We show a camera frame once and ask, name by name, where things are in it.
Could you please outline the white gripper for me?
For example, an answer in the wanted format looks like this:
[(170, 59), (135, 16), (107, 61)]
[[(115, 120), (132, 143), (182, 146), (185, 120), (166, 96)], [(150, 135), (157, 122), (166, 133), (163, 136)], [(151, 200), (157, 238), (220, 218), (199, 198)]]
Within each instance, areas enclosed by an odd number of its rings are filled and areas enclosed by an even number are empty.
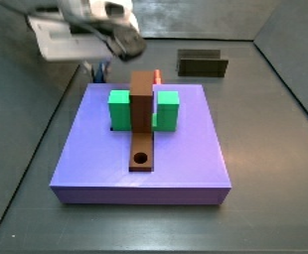
[(112, 57), (102, 40), (91, 34), (72, 35), (66, 23), (37, 18), (31, 18), (29, 23), (44, 59), (49, 62), (83, 61), (82, 65), (92, 81), (94, 70), (87, 60)]

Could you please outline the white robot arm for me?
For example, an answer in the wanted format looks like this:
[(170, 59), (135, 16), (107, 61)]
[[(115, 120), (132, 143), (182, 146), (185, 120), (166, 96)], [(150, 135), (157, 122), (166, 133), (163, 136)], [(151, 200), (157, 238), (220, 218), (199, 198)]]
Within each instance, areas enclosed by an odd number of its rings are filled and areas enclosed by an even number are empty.
[(0, 5), (25, 18), (47, 61), (80, 61), (94, 82), (106, 82), (114, 58), (128, 62), (145, 51), (132, 0), (55, 0), (28, 11)]

